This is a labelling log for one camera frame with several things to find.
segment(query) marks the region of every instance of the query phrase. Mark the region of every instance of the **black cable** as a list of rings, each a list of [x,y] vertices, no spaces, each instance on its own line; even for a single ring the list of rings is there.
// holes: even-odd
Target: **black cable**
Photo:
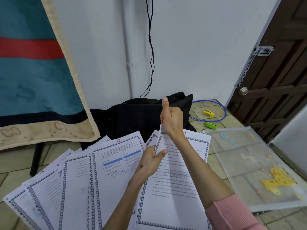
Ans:
[[[153,82],[153,73],[154,73],[154,51],[153,51],[153,46],[152,46],[152,44],[151,44],[151,35],[150,35],[150,30],[151,30],[151,20],[152,20],[152,18],[153,18],[153,7],[154,7],[154,5],[153,5],[153,1],[154,0],[151,0],[151,7],[152,7],[152,11],[151,11],[151,17],[149,17],[149,11],[148,11],[148,2],[147,2],[147,0],[146,0],[146,7],[147,7],[147,16],[148,16],[148,19],[149,19],[149,30],[148,30],[148,40],[149,40],[149,44],[150,44],[150,47],[151,47],[151,60],[150,60],[150,66],[151,66],[151,76],[150,76],[150,84],[149,84],[149,86],[147,87],[147,89],[144,91],[144,93],[148,90],[148,92],[145,94],[145,96],[144,97],[146,97],[146,95],[150,92],[150,88],[151,88],[151,84],[152,84],[152,82]]]

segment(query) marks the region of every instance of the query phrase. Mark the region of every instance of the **black cloth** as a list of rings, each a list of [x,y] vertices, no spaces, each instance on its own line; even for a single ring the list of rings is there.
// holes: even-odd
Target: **black cloth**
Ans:
[[[185,96],[178,92],[167,96],[169,105],[179,107],[183,112],[183,128],[196,131],[189,123],[189,111],[191,109],[193,95]],[[160,114],[162,100],[148,98],[134,98],[122,104],[115,105],[107,110],[91,109],[93,118],[98,126],[101,137],[108,135],[111,139],[117,139],[125,135],[140,131],[146,142],[154,130],[160,129]],[[81,147],[85,150],[93,142],[82,142]]]

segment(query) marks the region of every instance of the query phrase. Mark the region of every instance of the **wooden door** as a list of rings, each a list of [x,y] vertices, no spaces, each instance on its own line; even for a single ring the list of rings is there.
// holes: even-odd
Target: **wooden door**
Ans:
[[[274,51],[254,58],[227,108],[268,142],[307,104],[307,0],[282,0],[260,46]]]

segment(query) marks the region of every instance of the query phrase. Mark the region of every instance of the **transparent plastic sheet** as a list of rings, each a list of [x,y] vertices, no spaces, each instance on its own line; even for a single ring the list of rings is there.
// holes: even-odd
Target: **transparent plastic sheet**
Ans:
[[[307,183],[251,127],[205,130],[235,193],[252,212],[307,205]]]

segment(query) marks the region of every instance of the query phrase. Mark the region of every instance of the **chair leg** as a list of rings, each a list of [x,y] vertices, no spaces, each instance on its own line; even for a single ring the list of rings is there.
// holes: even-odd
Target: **chair leg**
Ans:
[[[39,161],[41,157],[41,153],[43,152],[44,148],[44,142],[38,143],[35,147],[33,160],[32,160],[32,166],[30,170],[31,177],[35,176],[39,167]]]

